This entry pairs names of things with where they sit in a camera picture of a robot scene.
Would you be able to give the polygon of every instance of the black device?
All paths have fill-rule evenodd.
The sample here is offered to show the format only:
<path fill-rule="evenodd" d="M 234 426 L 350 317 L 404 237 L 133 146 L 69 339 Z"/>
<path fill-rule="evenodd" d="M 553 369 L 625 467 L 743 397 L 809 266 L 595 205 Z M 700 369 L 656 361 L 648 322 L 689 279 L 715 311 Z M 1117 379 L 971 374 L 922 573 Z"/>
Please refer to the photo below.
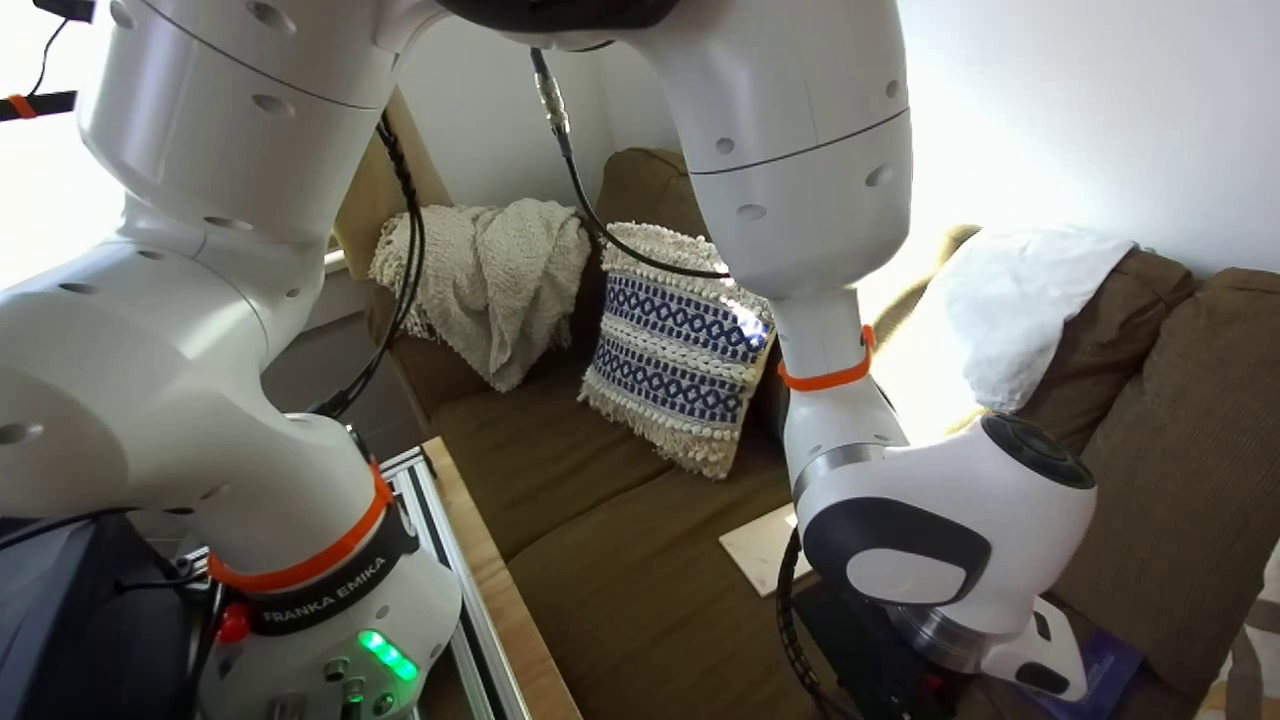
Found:
<path fill-rule="evenodd" d="M 188 637 L 188 599 L 122 516 L 0 553 L 0 720 L 188 717 Z"/>
<path fill-rule="evenodd" d="M 882 610 L 817 582 L 796 593 L 796 617 L 831 664 L 856 717 L 869 720 L 947 720 L 963 687 L 959 676 L 921 661 L 889 625 Z"/>
<path fill-rule="evenodd" d="M 92 8 L 94 8 L 94 0 L 30 0 L 30 3 L 77 24 L 92 24 Z"/>
<path fill-rule="evenodd" d="M 38 94 L 0 102 L 0 122 L 58 117 L 77 109 L 77 94 Z"/>
<path fill-rule="evenodd" d="M 441 0 L 448 12 L 503 33 L 652 30 L 676 0 Z"/>

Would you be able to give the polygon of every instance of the brown couch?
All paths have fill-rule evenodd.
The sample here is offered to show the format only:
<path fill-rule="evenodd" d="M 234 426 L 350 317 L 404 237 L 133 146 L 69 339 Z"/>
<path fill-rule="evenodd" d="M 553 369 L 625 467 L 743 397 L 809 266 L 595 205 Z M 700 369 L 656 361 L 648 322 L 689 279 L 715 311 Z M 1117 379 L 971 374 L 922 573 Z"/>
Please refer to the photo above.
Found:
<path fill-rule="evenodd" d="M 384 192 L 354 182 L 365 213 L 339 222 L 354 274 L 396 210 Z M 700 232 L 670 152 L 611 156 L 601 217 Z M 774 643 L 773 606 L 715 544 L 788 501 L 769 411 L 750 411 L 725 486 L 670 467 L 577 405 L 595 311 L 601 276 L 589 276 L 577 348 L 544 355 L 507 397 L 441 344 L 399 339 L 396 361 L 584 717 L 817 717 Z M 1123 717 L 1188 717 L 1261 589 L 1280 532 L 1274 369 L 1280 276 L 1193 279 L 1130 251 L 1067 325 L 1025 408 L 1099 481 L 1094 526 L 1055 597 L 1078 628 L 1108 628 L 1149 656 Z M 1001 686 L 971 686 L 959 708 L 1025 711 Z"/>

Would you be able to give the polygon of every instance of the table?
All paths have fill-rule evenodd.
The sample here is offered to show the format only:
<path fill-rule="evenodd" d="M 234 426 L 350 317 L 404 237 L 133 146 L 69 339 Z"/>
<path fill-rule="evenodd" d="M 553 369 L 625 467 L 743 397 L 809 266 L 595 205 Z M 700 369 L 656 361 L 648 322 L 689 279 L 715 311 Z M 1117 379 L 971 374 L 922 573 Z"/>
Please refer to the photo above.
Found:
<path fill-rule="evenodd" d="M 458 576 L 462 617 L 448 664 L 431 670 L 425 717 L 577 720 L 581 708 L 496 553 L 443 439 L 384 466 L 425 548 Z"/>

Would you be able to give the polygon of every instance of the green light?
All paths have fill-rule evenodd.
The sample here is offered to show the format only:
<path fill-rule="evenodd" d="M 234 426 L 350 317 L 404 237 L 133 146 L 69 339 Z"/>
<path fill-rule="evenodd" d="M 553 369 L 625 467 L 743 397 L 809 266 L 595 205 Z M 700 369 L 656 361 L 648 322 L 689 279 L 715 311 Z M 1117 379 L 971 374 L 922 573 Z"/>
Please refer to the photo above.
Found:
<path fill-rule="evenodd" d="M 387 650 L 384 634 L 360 634 L 354 642 L 360 642 L 360 650 L 366 650 L 366 654 Z"/>
<path fill-rule="evenodd" d="M 384 637 L 384 634 L 360 634 L 354 643 L 381 661 L 392 676 L 399 676 L 404 686 L 416 679 L 416 664 Z"/>
<path fill-rule="evenodd" d="M 412 661 L 396 661 L 392 671 L 412 686 L 416 679 L 416 664 Z"/>

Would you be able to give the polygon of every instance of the brown cushion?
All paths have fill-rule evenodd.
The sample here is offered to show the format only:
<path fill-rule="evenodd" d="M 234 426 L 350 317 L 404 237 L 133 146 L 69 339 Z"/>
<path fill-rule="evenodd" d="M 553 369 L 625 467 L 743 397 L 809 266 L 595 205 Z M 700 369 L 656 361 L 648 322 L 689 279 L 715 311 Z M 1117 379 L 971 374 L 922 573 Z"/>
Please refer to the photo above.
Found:
<path fill-rule="evenodd" d="M 521 392 L 480 392 L 431 415 L 503 555 L 667 467 L 627 427 L 577 405 L 577 390 L 581 369 L 561 355 Z"/>
<path fill-rule="evenodd" d="M 1280 276 L 1183 300 L 1083 447 L 1094 526 L 1058 582 L 1188 702 L 1215 676 L 1280 532 Z"/>
<path fill-rule="evenodd" d="M 595 217 L 605 223 L 640 222 L 685 237 L 706 237 L 680 152 L 664 148 L 611 152 L 605 165 Z"/>
<path fill-rule="evenodd" d="M 1067 322 L 1064 339 L 1019 415 L 1064 447 L 1083 454 L 1091 427 L 1151 351 L 1165 317 L 1188 294 L 1188 270 L 1151 251 L 1123 256 L 1078 317 Z"/>
<path fill-rule="evenodd" d="M 773 599 L 715 541 L 783 504 L 781 467 L 773 446 L 750 446 L 731 486 L 667 467 L 510 555 L 584 717 L 817 717 Z"/>

